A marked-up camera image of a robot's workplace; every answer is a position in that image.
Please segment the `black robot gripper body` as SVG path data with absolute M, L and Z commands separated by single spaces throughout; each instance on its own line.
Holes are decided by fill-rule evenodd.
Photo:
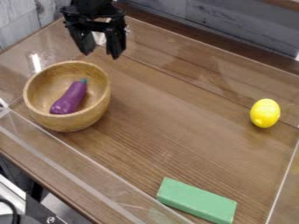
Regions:
M 60 12 L 66 27 L 74 32 L 126 30 L 126 11 L 114 5 L 112 0 L 71 0 Z

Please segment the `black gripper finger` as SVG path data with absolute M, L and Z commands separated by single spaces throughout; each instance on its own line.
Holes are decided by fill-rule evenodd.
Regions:
M 96 42 L 91 31 L 79 31 L 76 29 L 70 29 L 70 35 L 74 39 L 74 42 L 86 55 L 94 52 L 96 48 Z
M 124 29 L 108 28 L 106 30 L 107 54 L 116 60 L 127 49 L 127 32 Z

